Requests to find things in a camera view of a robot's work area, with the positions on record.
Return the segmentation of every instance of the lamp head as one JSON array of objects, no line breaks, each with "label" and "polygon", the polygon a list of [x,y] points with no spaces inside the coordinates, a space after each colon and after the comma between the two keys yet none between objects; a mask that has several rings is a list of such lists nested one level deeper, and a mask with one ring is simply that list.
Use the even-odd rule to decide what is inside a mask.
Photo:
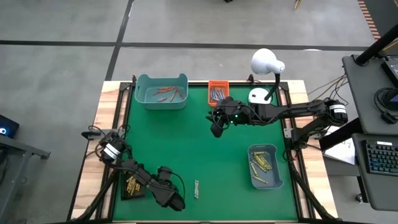
[{"label": "lamp head", "polygon": [[281,74],[285,70],[285,63],[277,60],[272,51],[260,49],[251,59],[251,70],[257,75],[267,75],[270,72]]}]

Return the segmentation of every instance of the teal plastic bin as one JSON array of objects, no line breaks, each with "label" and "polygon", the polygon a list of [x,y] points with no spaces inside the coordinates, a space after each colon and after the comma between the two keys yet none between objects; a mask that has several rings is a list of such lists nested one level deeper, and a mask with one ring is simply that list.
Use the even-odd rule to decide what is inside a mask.
[{"label": "teal plastic bin", "polygon": [[[177,87],[180,94],[175,94],[171,101],[175,90],[158,93],[159,88],[164,87]],[[182,73],[178,78],[150,78],[142,74],[137,80],[134,94],[136,100],[148,110],[180,110],[187,104],[187,96],[188,78]]]}]

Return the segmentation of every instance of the white paper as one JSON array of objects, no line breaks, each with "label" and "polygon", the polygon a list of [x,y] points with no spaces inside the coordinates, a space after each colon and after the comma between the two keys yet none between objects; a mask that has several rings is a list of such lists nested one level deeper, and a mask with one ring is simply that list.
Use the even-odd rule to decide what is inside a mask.
[{"label": "white paper", "polygon": [[[331,126],[326,135],[336,131],[338,127]],[[324,156],[355,165],[355,147],[353,139],[347,139],[325,151]]]}]

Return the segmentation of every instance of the white desk lamp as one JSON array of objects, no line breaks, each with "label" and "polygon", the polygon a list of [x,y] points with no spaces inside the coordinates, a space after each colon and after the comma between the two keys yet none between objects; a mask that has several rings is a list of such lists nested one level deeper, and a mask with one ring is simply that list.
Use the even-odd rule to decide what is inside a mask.
[{"label": "white desk lamp", "polygon": [[285,63],[277,60],[272,51],[260,49],[254,53],[251,59],[251,70],[257,75],[267,75],[270,72],[275,74],[275,85],[270,92],[263,88],[255,88],[249,94],[250,103],[270,103],[272,94],[279,86],[280,74],[285,70]]}]

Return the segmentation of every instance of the wooden table frame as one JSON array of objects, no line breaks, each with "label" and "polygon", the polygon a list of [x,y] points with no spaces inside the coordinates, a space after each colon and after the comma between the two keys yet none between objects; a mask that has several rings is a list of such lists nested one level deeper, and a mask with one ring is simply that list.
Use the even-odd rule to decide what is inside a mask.
[{"label": "wooden table frame", "polygon": [[[273,81],[261,81],[261,85],[272,85]],[[250,85],[249,81],[230,81],[234,85]],[[190,81],[190,85],[206,85],[207,81]],[[278,102],[283,105],[289,103],[303,103],[308,101],[305,85],[302,80],[287,80],[280,84],[278,94]],[[122,124],[126,124],[128,120],[128,111],[132,96],[131,82],[104,82],[99,99],[98,109],[96,111],[94,125],[101,129],[116,129]],[[285,119],[282,120],[283,128],[302,127],[311,122],[312,117]],[[86,154],[92,152],[98,141],[89,141]],[[311,145],[319,146],[318,141],[311,139]],[[326,210],[337,217],[333,196],[326,173],[325,164],[323,162],[322,153],[318,149],[311,147],[297,154],[295,161],[296,169],[300,172],[303,180],[310,186],[311,191],[326,208]],[[76,183],[75,195],[73,197],[68,220],[80,216],[95,198],[101,188],[102,183],[109,176],[109,169],[104,168],[104,164],[98,161],[95,155],[91,155],[83,159],[80,176]],[[117,186],[112,186],[103,200],[103,206],[100,212],[96,211],[91,217],[106,218],[111,221],[113,217],[113,203],[116,196]],[[320,218],[318,213],[314,211],[308,198],[304,196],[301,188],[296,181],[292,179],[292,189],[295,195],[295,204],[297,215],[300,218]]]}]

